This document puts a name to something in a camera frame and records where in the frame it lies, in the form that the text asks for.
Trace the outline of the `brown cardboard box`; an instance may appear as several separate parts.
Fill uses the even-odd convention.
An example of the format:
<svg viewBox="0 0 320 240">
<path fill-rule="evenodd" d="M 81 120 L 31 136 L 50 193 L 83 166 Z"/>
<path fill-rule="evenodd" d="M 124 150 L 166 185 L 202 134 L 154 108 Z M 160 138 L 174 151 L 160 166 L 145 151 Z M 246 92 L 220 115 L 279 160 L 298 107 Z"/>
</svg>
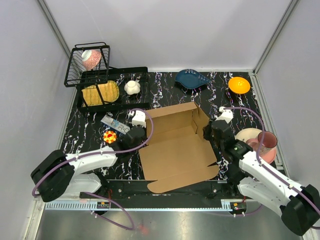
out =
<svg viewBox="0 0 320 240">
<path fill-rule="evenodd" d="M 194 102 L 148 110 L 147 146 L 139 157 L 147 188 L 157 194 L 213 179 L 219 173 L 216 155 L 203 128 L 209 117 Z"/>
</svg>

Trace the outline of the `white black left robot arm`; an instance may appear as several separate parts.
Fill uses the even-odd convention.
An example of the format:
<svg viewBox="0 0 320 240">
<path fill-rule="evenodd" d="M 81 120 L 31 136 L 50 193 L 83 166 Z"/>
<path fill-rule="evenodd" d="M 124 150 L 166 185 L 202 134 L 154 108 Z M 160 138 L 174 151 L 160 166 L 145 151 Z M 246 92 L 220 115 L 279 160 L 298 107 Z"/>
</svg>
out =
<svg viewBox="0 0 320 240">
<path fill-rule="evenodd" d="M 96 175 L 87 176 L 85 173 L 126 161 L 131 152 L 143 146 L 145 140 L 146 129 L 133 126 L 118 140 L 97 150 L 74 154 L 54 150 L 31 172 L 30 177 L 35 184 L 31 194 L 40 196 L 45 203 L 81 192 L 103 198 L 108 193 L 107 184 Z"/>
</svg>

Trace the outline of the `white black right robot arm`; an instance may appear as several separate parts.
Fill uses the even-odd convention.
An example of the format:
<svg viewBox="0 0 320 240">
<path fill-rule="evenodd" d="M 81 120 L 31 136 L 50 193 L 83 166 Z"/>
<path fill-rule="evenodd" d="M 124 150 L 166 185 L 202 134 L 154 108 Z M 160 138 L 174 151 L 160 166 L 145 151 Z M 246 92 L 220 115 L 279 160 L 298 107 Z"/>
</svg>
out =
<svg viewBox="0 0 320 240">
<path fill-rule="evenodd" d="M 203 138 L 218 148 L 229 162 L 228 195 L 251 198 L 276 213 L 294 234 L 303 236 L 320 219 L 320 193 L 311 184 L 303 186 L 257 157 L 235 136 L 225 120 L 210 121 Z"/>
</svg>

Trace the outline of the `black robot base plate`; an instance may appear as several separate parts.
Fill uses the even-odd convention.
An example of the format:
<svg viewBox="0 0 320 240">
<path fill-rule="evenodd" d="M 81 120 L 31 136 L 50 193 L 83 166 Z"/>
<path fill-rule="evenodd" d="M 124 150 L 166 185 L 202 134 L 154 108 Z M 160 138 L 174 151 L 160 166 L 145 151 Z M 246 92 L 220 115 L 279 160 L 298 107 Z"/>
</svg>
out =
<svg viewBox="0 0 320 240">
<path fill-rule="evenodd" d="M 102 181 L 102 187 L 95 194 L 111 197 L 130 207 L 137 204 L 139 208 L 151 208 L 156 205 L 161 208 L 166 206 L 195 208 L 198 205 L 213 205 L 220 200 L 242 202 L 243 199 L 249 199 L 226 181 L 207 180 L 164 193 L 151 192 L 148 189 L 148 184 L 151 183 L 147 180 L 108 179 Z"/>
</svg>

